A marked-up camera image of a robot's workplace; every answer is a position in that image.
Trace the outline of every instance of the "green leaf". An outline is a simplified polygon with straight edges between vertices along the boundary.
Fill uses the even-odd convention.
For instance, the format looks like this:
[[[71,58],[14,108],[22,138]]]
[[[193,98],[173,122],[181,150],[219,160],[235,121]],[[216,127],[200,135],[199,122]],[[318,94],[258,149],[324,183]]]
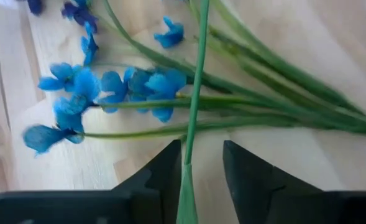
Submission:
[[[193,171],[191,164],[183,165],[181,178],[180,201],[178,202],[177,224],[198,223],[196,213]]]
[[[230,25],[230,28],[247,42],[246,48],[275,67],[286,79],[325,101],[361,113],[359,109],[350,104],[340,93],[273,53],[228,10],[221,0],[212,0],[212,3],[222,18]]]

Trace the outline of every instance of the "flower petal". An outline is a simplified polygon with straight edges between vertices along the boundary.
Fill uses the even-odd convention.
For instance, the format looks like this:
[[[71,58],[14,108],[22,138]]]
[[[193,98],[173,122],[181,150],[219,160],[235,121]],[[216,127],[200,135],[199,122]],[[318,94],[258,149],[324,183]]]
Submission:
[[[159,93],[166,95],[176,95],[176,90],[174,84],[166,78],[165,75],[154,74],[152,75],[145,86]]]
[[[81,37],[81,49],[85,54],[89,50],[89,39],[86,37]]]
[[[61,90],[64,87],[64,83],[60,80],[56,80],[51,77],[42,77],[39,80],[38,88],[41,90]]]
[[[83,137],[82,135],[79,135],[79,134],[72,134],[65,138],[74,144],[79,144],[79,143],[83,142],[85,137]]]
[[[73,92],[75,90],[75,87],[73,85],[73,78],[71,78],[70,80],[68,80],[67,82],[65,82],[64,89],[68,93]]]
[[[145,86],[145,83],[150,79],[150,76],[151,74],[145,70],[136,69],[132,78],[130,78],[127,83],[129,90],[142,96],[153,94],[153,90]]]
[[[146,101],[147,98],[139,95],[129,95],[129,102],[143,102]],[[139,113],[146,113],[148,112],[147,108],[139,108],[137,109]]]
[[[174,68],[168,69],[165,77],[175,85],[175,91],[182,89],[187,84],[187,76]]]
[[[23,133],[24,143],[27,147],[37,151],[38,154],[48,152],[50,147],[67,136],[67,131],[49,128],[44,125],[35,125]]]
[[[166,26],[168,26],[168,27],[169,27],[169,29],[172,29],[172,28],[174,27],[174,25],[173,25],[173,21],[172,21],[172,19],[171,19],[170,17],[168,17],[168,16],[164,16],[164,17],[163,17],[163,21],[164,21],[164,23],[166,24]]]
[[[86,23],[89,23],[92,33],[94,34],[97,33],[97,25],[96,25],[97,18],[94,17],[92,14],[90,14],[90,12],[87,9],[80,9],[73,15],[73,18],[79,25],[83,27],[85,26]]]
[[[39,16],[43,10],[42,0],[28,0],[29,10],[36,16]]]
[[[114,93],[126,92],[126,87],[124,86],[121,77],[117,72],[109,71],[103,74],[101,78],[101,90],[111,91]]]
[[[170,100],[167,95],[157,93],[147,97],[147,100]],[[173,108],[154,108],[151,110],[154,117],[158,118],[161,122],[166,123],[170,120],[173,114]]]
[[[135,71],[136,71],[135,67],[127,67],[125,70],[125,75],[123,76],[123,81],[124,82],[129,81],[133,77]]]
[[[72,19],[74,14],[76,14],[79,11],[79,8],[74,6],[71,2],[65,2],[64,8],[61,11],[61,14],[63,17],[67,17],[69,19]]]
[[[81,8],[86,8],[88,7],[87,1],[86,0],[75,0],[75,2],[79,5],[79,7]]]
[[[89,68],[84,68],[75,75],[75,94],[83,95],[88,101],[93,101],[100,94],[100,81]]]
[[[73,75],[71,65],[67,63],[52,64],[50,66],[51,73],[61,81],[65,81]]]
[[[61,130],[74,130],[83,132],[82,114],[72,114],[68,107],[69,102],[65,98],[60,98],[55,102],[53,109],[56,116],[56,122]]]
[[[104,98],[98,100],[99,104],[114,104],[120,103],[125,99],[125,96],[122,95],[109,95]],[[103,109],[106,113],[115,113],[118,108],[105,108]]]

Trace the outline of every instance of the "flower head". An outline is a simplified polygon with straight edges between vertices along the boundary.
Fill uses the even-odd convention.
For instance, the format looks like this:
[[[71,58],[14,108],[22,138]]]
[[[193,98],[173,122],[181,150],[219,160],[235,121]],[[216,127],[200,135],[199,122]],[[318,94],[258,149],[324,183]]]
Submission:
[[[186,76],[176,69],[168,69],[163,74],[156,73],[145,83],[146,87],[154,91],[147,100],[172,100],[185,85]],[[166,123],[173,114],[173,108],[154,108],[152,114]]]
[[[55,91],[61,90],[73,91],[74,76],[81,70],[80,65],[72,67],[67,63],[53,64],[50,66],[50,72],[56,77],[42,77],[39,80],[38,87],[41,90]]]
[[[85,53],[85,60],[83,62],[83,65],[88,65],[93,61],[94,56],[96,55],[96,52],[98,50],[98,46],[94,41],[93,30],[88,23],[85,23],[85,29],[86,33],[88,34],[88,38],[81,38],[81,48],[82,51]]]
[[[127,82],[122,82],[121,77],[117,72],[110,71],[104,73],[101,79],[101,89],[112,94],[101,98],[98,103],[120,103],[124,101],[127,94]],[[105,108],[106,113],[114,113],[117,108]]]
[[[181,23],[173,23],[172,20],[164,16],[163,21],[169,27],[169,31],[165,34],[154,34],[155,40],[160,42],[163,48],[174,47],[184,39],[184,27]]]
[[[92,28],[94,33],[97,33],[97,18],[90,14],[87,4],[83,0],[76,1],[78,6],[75,6],[71,2],[64,3],[64,8],[61,11],[63,17],[74,19],[79,25],[85,26],[87,22]]]
[[[76,136],[76,133],[70,130],[35,125],[24,131],[23,140],[25,145],[35,150],[37,154],[43,154],[48,152],[50,147],[57,142],[74,136]]]
[[[32,14],[39,16],[43,11],[42,0],[28,0],[28,7]]]

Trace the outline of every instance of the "wooden surface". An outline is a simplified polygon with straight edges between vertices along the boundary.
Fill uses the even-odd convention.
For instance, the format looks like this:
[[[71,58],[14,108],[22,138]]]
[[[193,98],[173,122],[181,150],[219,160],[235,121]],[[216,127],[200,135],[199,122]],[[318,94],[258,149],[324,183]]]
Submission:
[[[52,102],[64,93],[36,88],[50,63],[80,63],[81,27],[62,19],[61,1],[44,0],[40,17],[26,2],[0,0],[0,191],[33,189],[110,189],[145,164],[173,138],[141,141],[62,142],[34,158],[21,133],[28,125],[54,123]],[[186,24],[191,39],[197,26],[180,1],[111,1],[130,34],[156,50],[195,60],[189,42],[164,51],[153,40],[162,32],[163,15]],[[366,110],[366,0],[230,0],[240,18],[269,47],[343,92]],[[96,10],[104,12],[96,3]],[[216,13],[211,22],[222,25]],[[105,28],[96,36],[99,60],[147,66],[142,58],[114,53],[123,45]],[[98,68],[101,74],[106,68]],[[206,70],[240,85],[269,91],[233,65],[208,55]],[[187,119],[176,111],[173,121]],[[151,114],[134,110],[84,116],[89,132],[128,132],[161,126]],[[309,129],[247,128],[199,134],[194,144],[193,175],[200,223],[237,223],[222,167],[222,142],[232,139],[273,165],[324,190],[366,189],[366,138]]]

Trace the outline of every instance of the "blue flower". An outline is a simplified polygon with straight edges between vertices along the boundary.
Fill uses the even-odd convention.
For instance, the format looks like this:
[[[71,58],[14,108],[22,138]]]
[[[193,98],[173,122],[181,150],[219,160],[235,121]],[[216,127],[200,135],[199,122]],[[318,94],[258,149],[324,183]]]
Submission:
[[[122,82],[117,72],[106,72],[101,79],[101,89],[105,92],[112,92],[112,94],[99,99],[98,103],[120,103],[126,97],[127,82]],[[117,108],[106,108],[104,111],[106,113],[114,113],[117,111]]]
[[[44,125],[35,125],[26,129],[23,133],[23,140],[27,147],[36,151],[37,154],[48,152],[50,147],[57,142],[77,136],[70,130],[49,128]]]
[[[145,83],[146,87],[155,92],[148,96],[147,100],[172,100],[186,82],[186,75],[176,69],[168,69],[164,74],[156,73]],[[173,114],[173,108],[154,108],[152,114],[166,123]]]
[[[87,4],[83,4],[83,1],[76,1],[78,6],[74,6],[71,2],[64,3],[64,8],[61,11],[63,17],[74,19],[79,25],[85,26],[87,22],[93,33],[97,33],[97,18],[90,14]]]
[[[83,62],[83,65],[89,65],[94,59],[96,51],[98,50],[98,46],[94,41],[93,30],[88,23],[85,24],[85,28],[88,34],[88,38],[81,38],[81,48],[82,51],[85,53],[85,60]]]
[[[41,90],[55,91],[65,89],[71,92],[74,89],[74,74],[78,73],[82,67],[80,65],[71,65],[67,63],[53,64],[50,66],[50,72],[56,77],[42,77],[39,80],[38,87]]]
[[[32,14],[39,16],[43,11],[42,0],[28,0],[29,10]]]
[[[160,42],[163,48],[174,47],[184,39],[183,24],[179,22],[173,23],[167,16],[163,17],[163,21],[169,27],[169,31],[166,34],[154,34],[153,37]]]
[[[57,128],[36,125],[24,131],[25,145],[37,151],[37,154],[48,152],[55,143],[67,139],[79,144],[83,141],[84,133],[82,114],[94,106],[93,100],[100,92],[99,80],[90,69],[80,70],[75,77],[74,94],[70,100],[60,98],[53,106]]]

